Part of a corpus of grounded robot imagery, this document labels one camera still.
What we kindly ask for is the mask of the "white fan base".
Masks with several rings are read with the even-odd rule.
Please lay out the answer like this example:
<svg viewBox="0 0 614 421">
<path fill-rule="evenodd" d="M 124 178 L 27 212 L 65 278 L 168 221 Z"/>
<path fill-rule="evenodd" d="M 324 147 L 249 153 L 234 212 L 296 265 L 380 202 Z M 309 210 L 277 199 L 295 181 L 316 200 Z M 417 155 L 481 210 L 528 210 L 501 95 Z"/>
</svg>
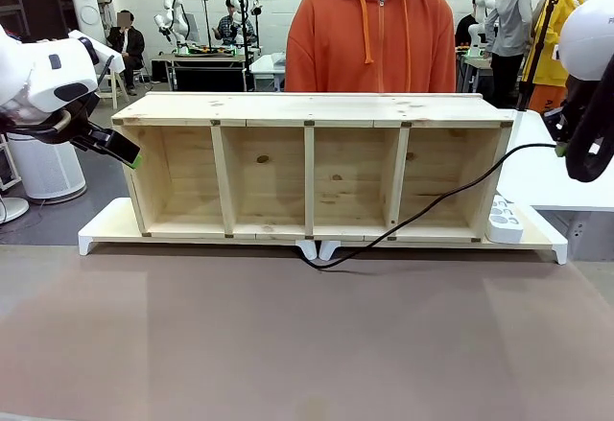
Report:
<svg viewBox="0 0 614 421">
<path fill-rule="evenodd" d="M 0 225 L 12 222 L 29 210 L 29 202 L 22 198 L 3 198 L 0 195 Z"/>
</svg>

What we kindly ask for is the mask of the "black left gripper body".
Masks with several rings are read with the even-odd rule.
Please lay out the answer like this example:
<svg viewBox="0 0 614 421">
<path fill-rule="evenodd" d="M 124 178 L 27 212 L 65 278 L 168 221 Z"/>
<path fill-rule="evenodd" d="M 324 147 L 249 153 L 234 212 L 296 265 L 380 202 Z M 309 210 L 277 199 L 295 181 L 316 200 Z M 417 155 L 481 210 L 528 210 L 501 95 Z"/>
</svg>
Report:
<svg viewBox="0 0 614 421">
<path fill-rule="evenodd" d="M 84 151 L 107 151 L 111 130 L 102 128 L 89 120 L 100 102 L 97 94 L 87 94 L 66 106 L 71 120 L 66 128 L 69 141 Z"/>
</svg>

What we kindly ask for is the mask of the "thin metal pole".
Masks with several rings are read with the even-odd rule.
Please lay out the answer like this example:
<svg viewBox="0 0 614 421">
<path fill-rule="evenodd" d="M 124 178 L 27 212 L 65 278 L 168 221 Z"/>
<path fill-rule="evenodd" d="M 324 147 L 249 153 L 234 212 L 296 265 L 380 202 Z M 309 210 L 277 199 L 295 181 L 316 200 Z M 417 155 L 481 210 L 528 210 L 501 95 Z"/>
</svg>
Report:
<svg viewBox="0 0 614 421">
<path fill-rule="evenodd" d="M 205 22 L 205 28 L 206 28 L 206 35 L 207 35 L 207 48 L 211 49 L 211 47 L 212 47 L 212 39 L 211 39 L 211 30 L 210 30 L 210 27 L 209 27 L 209 17 L 208 17 L 207 3 L 208 3 L 208 0 L 201 0 L 201 5 L 202 5 L 202 9 L 203 9 L 203 16 L 204 16 L 204 22 Z"/>
</svg>

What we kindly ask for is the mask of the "seated person in black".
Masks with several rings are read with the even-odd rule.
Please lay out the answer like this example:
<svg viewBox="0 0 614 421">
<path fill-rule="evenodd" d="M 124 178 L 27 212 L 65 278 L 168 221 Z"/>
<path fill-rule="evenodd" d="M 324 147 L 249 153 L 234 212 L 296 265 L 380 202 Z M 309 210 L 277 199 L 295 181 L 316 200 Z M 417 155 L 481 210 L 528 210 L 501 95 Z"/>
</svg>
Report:
<svg viewBox="0 0 614 421">
<path fill-rule="evenodd" d="M 134 72 L 144 67 L 143 53 L 145 50 L 144 36 L 133 27 L 133 21 L 134 15 L 130 11 L 119 11 L 117 25 L 110 28 L 106 38 L 110 47 L 122 56 L 125 66 L 122 78 L 131 96 L 136 95 Z"/>
</svg>

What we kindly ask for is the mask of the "background person in black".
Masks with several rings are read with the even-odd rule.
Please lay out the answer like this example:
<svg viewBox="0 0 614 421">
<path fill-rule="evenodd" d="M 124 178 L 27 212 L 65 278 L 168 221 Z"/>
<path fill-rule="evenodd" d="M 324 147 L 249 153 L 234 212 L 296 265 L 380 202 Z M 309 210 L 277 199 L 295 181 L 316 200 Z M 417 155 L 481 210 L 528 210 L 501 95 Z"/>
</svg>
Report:
<svg viewBox="0 0 614 421">
<path fill-rule="evenodd" d="M 472 38 L 469 33 L 469 27 L 475 24 L 477 24 L 477 20 L 474 12 L 471 12 L 460 20 L 455 32 L 456 47 L 467 47 L 471 44 Z"/>
</svg>

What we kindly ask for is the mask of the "white cylindrical air purifier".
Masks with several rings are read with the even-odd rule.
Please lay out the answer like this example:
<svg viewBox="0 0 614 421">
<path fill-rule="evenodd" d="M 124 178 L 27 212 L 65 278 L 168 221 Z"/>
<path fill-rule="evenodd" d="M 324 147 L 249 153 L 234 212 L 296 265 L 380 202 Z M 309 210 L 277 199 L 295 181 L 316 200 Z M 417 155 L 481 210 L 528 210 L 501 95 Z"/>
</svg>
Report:
<svg viewBox="0 0 614 421">
<path fill-rule="evenodd" d="M 30 201 L 51 205 L 85 193 L 83 169 L 70 143 L 45 144 L 33 137 L 9 134 L 8 145 Z"/>
</svg>

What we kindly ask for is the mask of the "dark background work table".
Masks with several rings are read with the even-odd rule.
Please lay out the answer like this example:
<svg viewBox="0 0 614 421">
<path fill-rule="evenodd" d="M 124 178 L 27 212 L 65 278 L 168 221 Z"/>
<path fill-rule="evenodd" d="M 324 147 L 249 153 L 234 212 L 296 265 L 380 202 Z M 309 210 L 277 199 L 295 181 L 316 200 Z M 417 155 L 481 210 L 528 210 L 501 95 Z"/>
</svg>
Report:
<svg viewBox="0 0 614 421">
<path fill-rule="evenodd" d="M 175 92 L 249 92 L 255 90 L 252 59 L 231 54 L 160 54 L 152 70 L 164 67 L 169 89 Z"/>
</svg>

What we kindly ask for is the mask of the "white side table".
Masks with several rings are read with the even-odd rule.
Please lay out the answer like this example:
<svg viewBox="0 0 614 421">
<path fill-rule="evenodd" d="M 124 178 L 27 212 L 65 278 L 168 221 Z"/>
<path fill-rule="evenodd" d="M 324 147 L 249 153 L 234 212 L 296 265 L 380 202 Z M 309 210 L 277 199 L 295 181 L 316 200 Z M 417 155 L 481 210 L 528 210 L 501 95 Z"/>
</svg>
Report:
<svg viewBox="0 0 614 421">
<path fill-rule="evenodd" d="M 506 160 L 498 192 L 544 217 L 567 240 L 569 258 L 614 262 L 614 159 L 597 180 L 581 183 L 553 149 L 524 149 Z"/>
</svg>

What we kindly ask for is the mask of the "person in orange hoodie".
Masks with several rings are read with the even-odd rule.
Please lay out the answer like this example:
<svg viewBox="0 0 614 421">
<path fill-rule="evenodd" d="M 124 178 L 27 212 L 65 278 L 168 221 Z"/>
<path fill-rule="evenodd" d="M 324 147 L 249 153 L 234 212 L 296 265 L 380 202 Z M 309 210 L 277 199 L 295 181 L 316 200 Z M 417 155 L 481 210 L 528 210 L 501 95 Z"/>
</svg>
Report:
<svg viewBox="0 0 614 421">
<path fill-rule="evenodd" d="M 453 93 L 445 0 L 301 0 L 287 38 L 288 92 Z"/>
</svg>

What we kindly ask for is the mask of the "white power strip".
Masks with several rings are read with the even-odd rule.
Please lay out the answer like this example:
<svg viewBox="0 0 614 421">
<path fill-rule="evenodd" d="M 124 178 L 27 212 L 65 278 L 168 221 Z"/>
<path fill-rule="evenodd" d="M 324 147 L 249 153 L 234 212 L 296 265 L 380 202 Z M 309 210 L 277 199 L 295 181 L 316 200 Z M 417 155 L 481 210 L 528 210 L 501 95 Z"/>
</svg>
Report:
<svg viewBox="0 0 614 421">
<path fill-rule="evenodd" d="M 517 245 L 524 235 L 524 226 L 514 213 L 512 204 L 500 195 L 493 199 L 485 236 L 494 244 Z"/>
</svg>

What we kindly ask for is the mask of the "white sawhorse stand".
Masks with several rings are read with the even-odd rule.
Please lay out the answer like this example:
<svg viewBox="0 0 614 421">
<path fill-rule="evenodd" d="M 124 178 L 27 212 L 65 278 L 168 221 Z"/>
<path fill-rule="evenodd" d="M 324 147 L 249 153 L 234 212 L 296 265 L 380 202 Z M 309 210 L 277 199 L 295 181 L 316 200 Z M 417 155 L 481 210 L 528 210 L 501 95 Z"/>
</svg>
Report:
<svg viewBox="0 0 614 421">
<path fill-rule="evenodd" d="M 122 78 L 124 71 L 125 64 L 122 56 L 114 56 L 109 58 L 109 63 L 100 62 L 96 66 L 99 82 L 97 94 L 102 100 L 110 100 L 114 110 L 118 109 L 121 98 L 126 103 L 130 101 Z"/>
</svg>

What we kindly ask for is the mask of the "black tripod stand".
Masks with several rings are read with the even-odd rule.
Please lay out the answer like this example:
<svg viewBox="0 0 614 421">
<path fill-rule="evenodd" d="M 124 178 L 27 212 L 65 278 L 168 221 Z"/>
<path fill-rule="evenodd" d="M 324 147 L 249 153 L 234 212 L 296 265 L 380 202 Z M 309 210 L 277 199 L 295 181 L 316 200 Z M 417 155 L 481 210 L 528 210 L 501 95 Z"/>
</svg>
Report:
<svg viewBox="0 0 614 421">
<path fill-rule="evenodd" d="M 534 75 L 537 69 L 539 59 L 541 57 L 541 53 L 543 52 L 544 43 L 546 39 L 546 33 L 548 30 L 548 26 L 551 20 L 552 13 L 555 9 L 555 5 L 557 4 L 557 2 L 558 0 L 548 0 L 546 3 L 545 9 L 543 10 L 543 13 L 542 13 L 543 23 L 540 28 L 540 34 L 538 35 L 538 39 L 533 45 L 534 52 L 533 52 L 533 57 L 531 59 L 530 71 L 523 85 L 523 90 L 520 92 L 520 95 L 518 98 L 516 109 L 519 111 L 526 111 L 529 106 L 533 88 L 534 88 L 534 83 L 533 83 Z"/>
</svg>

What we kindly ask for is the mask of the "mannequin in grey shirt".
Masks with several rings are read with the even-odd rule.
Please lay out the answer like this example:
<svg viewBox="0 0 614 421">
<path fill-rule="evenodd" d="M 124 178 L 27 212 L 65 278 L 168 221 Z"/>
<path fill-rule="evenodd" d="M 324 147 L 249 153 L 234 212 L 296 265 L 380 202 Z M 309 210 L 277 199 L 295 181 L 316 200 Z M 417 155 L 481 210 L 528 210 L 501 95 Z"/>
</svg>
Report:
<svg viewBox="0 0 614 421">
<path fill-rule="evenodd" d="M 491 102 L 506 108 L 531 39 L 531 0 L 495 0 L 485 23 L 484 56 L 490 59 L 493 76 Z"/>
</svg>

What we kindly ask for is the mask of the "mannequin in yellow jacket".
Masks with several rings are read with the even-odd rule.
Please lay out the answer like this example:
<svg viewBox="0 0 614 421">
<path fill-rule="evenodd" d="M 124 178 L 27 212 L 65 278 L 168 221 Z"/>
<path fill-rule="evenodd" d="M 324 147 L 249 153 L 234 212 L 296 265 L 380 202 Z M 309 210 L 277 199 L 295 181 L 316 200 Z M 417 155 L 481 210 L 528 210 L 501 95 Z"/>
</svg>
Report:
<svg viewBox="0 0 614 421">
<path fill-rule="evenodd" d="M 583 3 L 584 0 L 557 0 L 548 20 L 543 49 L 532 80 L 534 88 L 529 104 L 531 110 L 540 114 L 559 107 L 566 96 L 568 72 L 555 59 L 555 48 L 568 17 Z"/>
</svg>

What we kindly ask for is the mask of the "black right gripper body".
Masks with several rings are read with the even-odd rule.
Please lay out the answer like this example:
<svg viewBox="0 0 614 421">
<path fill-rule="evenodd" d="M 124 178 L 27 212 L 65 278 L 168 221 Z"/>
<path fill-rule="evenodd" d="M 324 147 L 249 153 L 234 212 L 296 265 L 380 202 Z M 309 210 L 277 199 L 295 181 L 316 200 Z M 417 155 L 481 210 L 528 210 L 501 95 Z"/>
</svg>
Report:
<svg viewBox="0 0 614 421">
<path fill-rule="evenodd" d="M 563 104 L 546 113 L 546 128 L 557 143 L 568 143 L 572 138 L 573 133 L 565 117 L 568 111 L 568 105 Z"/>
</svg>

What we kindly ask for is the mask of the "wooden four-compartment shelf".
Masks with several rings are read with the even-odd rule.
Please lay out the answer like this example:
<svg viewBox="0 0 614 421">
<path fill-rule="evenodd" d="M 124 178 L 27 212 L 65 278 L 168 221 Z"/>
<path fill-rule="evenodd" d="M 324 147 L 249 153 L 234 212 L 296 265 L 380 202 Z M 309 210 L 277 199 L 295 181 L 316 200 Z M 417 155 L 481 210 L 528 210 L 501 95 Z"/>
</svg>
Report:
<svg viewBox="0 0 614 421">
<path fill-rule="evenodd" d="M 118 112 L 140 148 L 138 226 L 377 219 L 381 236 L 451 204 L 486 231 L 509 113 L 467 94 L 155 92 Z"/>
</svg>

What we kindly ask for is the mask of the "white tower air conditioner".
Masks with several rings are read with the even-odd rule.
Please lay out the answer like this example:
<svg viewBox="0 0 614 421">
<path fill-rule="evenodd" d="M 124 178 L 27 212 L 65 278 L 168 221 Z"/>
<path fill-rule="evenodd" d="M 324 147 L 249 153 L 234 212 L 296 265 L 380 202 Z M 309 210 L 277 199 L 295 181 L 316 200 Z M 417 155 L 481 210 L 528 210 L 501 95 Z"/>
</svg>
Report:
<svg viewBox="0 0 614 421">
<path fill-rule="evenodd" d="M 78 22 L 78 29 L 85 35 L 106 43 L 106 33 L 98 0 L 72 0 Z"/>
</svg>

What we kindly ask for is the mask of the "seated person in plaid shirt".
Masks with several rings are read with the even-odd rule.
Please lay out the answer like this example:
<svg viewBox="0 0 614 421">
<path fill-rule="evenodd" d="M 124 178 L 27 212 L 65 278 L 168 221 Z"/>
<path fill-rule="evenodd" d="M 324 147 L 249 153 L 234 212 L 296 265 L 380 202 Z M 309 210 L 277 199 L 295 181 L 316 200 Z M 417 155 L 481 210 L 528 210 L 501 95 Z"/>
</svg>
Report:
<svg viewBox="0 0 614 421">
<path fill-rule="evenodd" d="M 227 9 L 226 16 L 222 17 L 218 26 L 212 28 L 216 39 L 220 40 L 224 46 L 240 46 L 244 44 L 241 30 L 241 14 L 237 0 L 225 0 Z M 248 35 L 253 35 L 252 25 L 248 20 Z"/>
</svg>

